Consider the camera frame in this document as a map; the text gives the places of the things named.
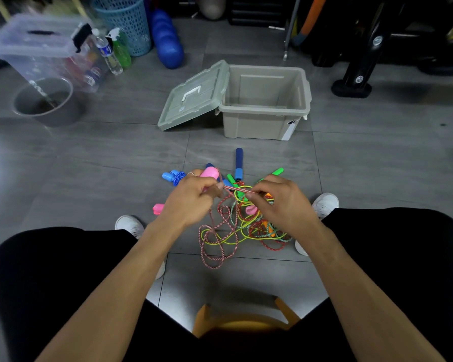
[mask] blue laundry basket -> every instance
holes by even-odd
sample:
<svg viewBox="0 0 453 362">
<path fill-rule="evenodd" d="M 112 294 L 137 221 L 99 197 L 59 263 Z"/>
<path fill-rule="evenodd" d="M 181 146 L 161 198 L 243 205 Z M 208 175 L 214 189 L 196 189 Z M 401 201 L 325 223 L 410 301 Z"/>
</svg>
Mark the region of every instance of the blue laundry basket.
<svg viewBox="0 0 453 362">
<path fill-rule="evenodd" d="M 151 50 L 144 0 L 92 0 L 92 7 L 109 29 L 121 27 L 125 31 L 131 56 Z"/>
</svg>

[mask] hand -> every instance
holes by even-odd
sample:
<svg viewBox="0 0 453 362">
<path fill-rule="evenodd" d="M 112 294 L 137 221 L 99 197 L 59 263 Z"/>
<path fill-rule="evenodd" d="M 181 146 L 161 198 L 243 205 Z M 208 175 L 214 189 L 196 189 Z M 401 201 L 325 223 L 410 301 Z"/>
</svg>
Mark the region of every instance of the hand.
<svg viewBox="0 0 453 362">
<path fill-rule="evenodd" d="M 305 236 L 312 226 L 322 225 L 309 200 L 296 183 L 268 175 L 255 184 L 252 190 L 270 193 L 275 198 L 274 204 L 271 205 L 260 194 L 246 194 L 264 217 L 283 232 L 300 238 Z"/>
<path fill-rule="evenodd" d="M 181 230 L 197 223 L 213 204 L 213 199 L 222 194 L 223 182 L 212 177 L 200 177 L 203 170 L 192 171 L 197 176 L 187 175 L 171 192 L 158 219 L 167 219 L 181 226 Z"/>
</svg>

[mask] left hand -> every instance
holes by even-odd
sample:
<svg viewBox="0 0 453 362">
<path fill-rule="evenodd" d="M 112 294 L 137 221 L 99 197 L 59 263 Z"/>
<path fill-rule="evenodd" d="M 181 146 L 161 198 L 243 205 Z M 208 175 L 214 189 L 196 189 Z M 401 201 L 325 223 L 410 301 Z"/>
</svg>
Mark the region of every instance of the left hand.
<svg viewBox="0 0 453 362">
<path fill-rule="evenodd" d="M 224 183 L 217 182 L 213 177 L 200 177 L 202 172 L 201 169 L 194 169 L 192 173 L 197 176 L 189 174 L 181 180 L 169 195 L 158 218 L 167 219 L 184 229 L 205 217 L 214 198 L 222 194 Z"/>
</svg>

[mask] forearm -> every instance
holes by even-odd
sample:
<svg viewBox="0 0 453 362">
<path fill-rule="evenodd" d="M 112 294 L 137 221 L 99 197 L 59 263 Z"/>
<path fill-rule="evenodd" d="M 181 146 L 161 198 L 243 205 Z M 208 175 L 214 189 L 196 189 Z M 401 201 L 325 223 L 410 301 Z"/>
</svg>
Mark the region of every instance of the forearm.
<svg viewBox="0 0 453 362">
<path fill-rule="evenodd" d="M 180 233 L 163 219 L 151 223 L 36 361 L 121 361 L 157 271 Z"/>
<path fill-rule="evenodd" d="M 330 229 L 319 222 L 297 240 L 314 263 L 357 360 L 444 360 Z"/>
</svg>

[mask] gray bucket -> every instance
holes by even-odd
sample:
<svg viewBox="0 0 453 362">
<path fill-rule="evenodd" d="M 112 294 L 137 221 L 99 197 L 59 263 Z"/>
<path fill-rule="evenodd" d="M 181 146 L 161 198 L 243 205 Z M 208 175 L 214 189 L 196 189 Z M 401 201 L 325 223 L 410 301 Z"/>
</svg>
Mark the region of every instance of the gray bucket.
<svg viewBox="0 0 453 362">
<path fill-rule="evenodd" d="M 31 117 L 48 127 L 60 127 L 77 122 L 81 109 L 74 95 L 72 83 L 65 78 L 44 78 L 36 81 L 57 104 L 56 108 L 30 84 L 24 85 L 12 99 L 12 110 L 23 117 Z"/>
</svg>

